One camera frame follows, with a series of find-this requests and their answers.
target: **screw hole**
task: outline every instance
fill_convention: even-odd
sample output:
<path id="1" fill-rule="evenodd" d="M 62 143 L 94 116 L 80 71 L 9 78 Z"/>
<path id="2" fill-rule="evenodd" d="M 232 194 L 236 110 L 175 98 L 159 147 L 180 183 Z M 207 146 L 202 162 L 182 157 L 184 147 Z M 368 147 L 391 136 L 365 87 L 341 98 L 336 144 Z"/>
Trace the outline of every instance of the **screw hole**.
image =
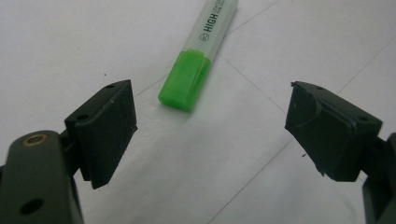
<path id="1" fill-rule="evenodd" d="M 33 199 L 32 201 L 26 203 L 21 208 L 21 214 L 24 216 L 28 216 L 33 214 L 34 212 L 38 211 L 44 204 L 42 199 Z"/>
<path id="2" fill-rule="evenodd" d="M 369 120 L 368 120 L 367 118 L 365 118 L 365 117 L 359 117 L 359 120 L 364 121 L 364 122 L 369 121 Z"/>
<path id="3" fill-rule="evenodd" d="M 77 117 L 78 120 L 84 120 L 87 119 L 89 116 L 88 115 L 80 115 Z"/>
<path id="4" fill-rule="evenodd" d="M 40 133 L 29 136 L 23 140 L 23 145 L 25 147 L 34 147 L 43 144 L 47 140 L 48 136 L 46 134 Z"/>

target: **highlighter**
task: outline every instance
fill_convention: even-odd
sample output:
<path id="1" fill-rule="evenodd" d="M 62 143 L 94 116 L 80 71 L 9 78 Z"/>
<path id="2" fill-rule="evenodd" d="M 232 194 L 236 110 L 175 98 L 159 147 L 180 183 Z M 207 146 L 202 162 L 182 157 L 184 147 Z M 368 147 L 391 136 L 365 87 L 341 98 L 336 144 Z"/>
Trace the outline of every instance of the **highlighter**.
<path id="1" fill-rule="evenodd" d="M 206 0 L 158 96 L 164 105 L 191 112 L 238 0 Z"/>

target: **white table surface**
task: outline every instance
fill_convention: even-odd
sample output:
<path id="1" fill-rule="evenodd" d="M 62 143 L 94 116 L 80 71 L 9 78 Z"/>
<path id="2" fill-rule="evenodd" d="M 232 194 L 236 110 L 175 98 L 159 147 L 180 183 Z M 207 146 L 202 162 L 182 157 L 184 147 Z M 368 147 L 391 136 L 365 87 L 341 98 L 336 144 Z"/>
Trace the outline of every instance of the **white table surface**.
<path id="1" fill-rule="evenodd" d="M 285 129 L 292 81 L 396 132 L 396 1 L 240 0 L 195 110 L 157 95 L 204 0 L 0 2 L 0 164 L 131 79 L 138 131 L 111 182 L 75 175 L 87 224 L 364 223 L 361 175 L 317 172 Z"/>

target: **black plastic part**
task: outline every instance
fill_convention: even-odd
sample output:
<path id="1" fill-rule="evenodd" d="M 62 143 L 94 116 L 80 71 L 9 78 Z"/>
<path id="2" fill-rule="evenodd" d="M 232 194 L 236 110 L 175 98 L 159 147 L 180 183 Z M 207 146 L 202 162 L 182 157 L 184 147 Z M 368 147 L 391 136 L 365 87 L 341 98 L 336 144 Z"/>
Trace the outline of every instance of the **black plastic part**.
<path id="1" fill-rule="evenodd" d="M 46 137 L 36 145 L 35 136 Z M 30 133 L 11 145 L 0 191 L 0 223 L 83 223 L 57 133 Z"/>
<path id="2" fill-rule="evenodd" d="M 84 179 L 94 189 L 107 184 L 137 130 L 130 80 L 102 88 L 64 122 L 82 151 Z"/>
<path id="3" fill-rule="evenodd" d="M 367 224 L 396 222 L 396 133 L 392 134 L 383 148 L 378 150 L 388 155 L 378 164 L 380 173 L 370 174 L 363 185 L 364 208 Z"/>
<path id="4" fill-rule="evenodd" d="M 293 82 L 286 129 L 335 181 L 355 181 L 364 147 L 375 143 L 382 121 L 319 86 Z"/>

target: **green cap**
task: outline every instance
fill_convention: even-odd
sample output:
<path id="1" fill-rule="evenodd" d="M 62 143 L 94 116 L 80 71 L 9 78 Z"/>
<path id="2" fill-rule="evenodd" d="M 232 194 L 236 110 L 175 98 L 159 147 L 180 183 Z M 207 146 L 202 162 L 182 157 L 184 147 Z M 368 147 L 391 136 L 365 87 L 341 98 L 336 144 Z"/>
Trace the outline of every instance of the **green cap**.
<path id="1" fill-rule="evenodd" d="M 210 60 L 200 51 L 181 51 L 158 96 L 160 101 L 177 109 L 192 111 L 210 64 Z"/>

